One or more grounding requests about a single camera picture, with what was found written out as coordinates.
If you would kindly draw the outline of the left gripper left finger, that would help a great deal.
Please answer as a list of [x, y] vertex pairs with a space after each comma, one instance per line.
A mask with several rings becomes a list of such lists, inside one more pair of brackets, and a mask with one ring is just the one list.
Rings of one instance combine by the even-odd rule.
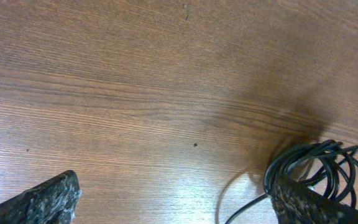
[[81, 197], [77, 174], [67, 170], [0, 203], [0, 223], [66, 223]]

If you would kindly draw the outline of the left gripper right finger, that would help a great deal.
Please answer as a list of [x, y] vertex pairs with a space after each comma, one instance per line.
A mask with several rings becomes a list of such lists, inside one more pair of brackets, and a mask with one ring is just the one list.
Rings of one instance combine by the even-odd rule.
[[279, 224], [358, 224], [358, 210], [286, 177], [275, 180], [270, 198]]

